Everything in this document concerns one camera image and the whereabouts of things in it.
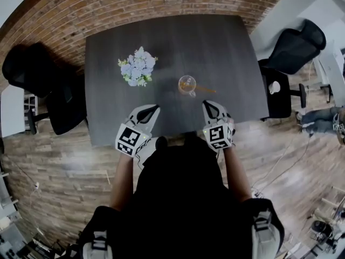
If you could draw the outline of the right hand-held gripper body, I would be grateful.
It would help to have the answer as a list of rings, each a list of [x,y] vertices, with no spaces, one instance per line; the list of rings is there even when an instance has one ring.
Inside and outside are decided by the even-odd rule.
[[[203,134],[210,148],[220,150],[233,144],[233,121],[229,117],[221,118],[203,128]]]

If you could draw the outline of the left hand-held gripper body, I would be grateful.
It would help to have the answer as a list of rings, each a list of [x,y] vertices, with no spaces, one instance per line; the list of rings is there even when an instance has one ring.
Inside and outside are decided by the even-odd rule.
[[[127,118],[118,130],[115,139],[115,148],[129,157],[133,158],[141,151],[152,138],[150,124],[152,113],[144,113],[139,121],[131,115]]]

